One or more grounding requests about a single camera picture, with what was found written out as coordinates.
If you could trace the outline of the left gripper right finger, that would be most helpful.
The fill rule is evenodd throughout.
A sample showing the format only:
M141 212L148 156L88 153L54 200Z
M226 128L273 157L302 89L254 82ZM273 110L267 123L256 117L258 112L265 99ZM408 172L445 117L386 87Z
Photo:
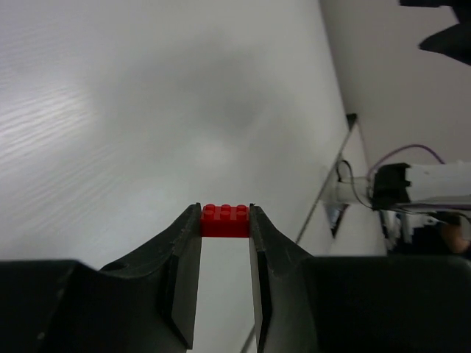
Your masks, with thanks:
M318 257L249 208L259 352L468 352L470 262Z

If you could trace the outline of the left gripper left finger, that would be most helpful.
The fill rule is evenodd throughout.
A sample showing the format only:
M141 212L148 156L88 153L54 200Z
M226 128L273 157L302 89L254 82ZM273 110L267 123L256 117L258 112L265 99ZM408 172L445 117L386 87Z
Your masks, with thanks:
M77 260L1 263L3 352L186 352L193 346L201 207L96 270Z

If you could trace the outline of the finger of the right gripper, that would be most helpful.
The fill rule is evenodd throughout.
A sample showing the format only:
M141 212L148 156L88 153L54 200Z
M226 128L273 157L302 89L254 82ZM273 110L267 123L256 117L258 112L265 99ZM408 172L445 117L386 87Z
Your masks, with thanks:
M419 44L419 49L444 55L470 65L470 1L469 0L400 0L403 7L449 7L458 23L437 32Z

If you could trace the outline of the small red lego brick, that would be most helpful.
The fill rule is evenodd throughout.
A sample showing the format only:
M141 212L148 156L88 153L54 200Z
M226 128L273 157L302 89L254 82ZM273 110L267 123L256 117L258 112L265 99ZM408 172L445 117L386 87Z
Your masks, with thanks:
M206 204L200 218L202 238L248 238L249 207Z

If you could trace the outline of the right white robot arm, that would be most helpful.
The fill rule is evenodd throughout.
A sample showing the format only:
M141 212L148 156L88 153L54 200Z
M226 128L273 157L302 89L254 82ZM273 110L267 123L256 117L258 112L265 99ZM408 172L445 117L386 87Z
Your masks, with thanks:
M380 210L470 209L470 3L323 1Z

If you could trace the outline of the operator hand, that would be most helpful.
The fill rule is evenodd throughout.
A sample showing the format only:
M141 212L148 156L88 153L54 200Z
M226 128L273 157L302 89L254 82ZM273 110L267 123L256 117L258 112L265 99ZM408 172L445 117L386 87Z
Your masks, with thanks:
M470 241L464 239L460 226L452 224L443 225L441 237L449 250L454 254L464 254L470 248Z

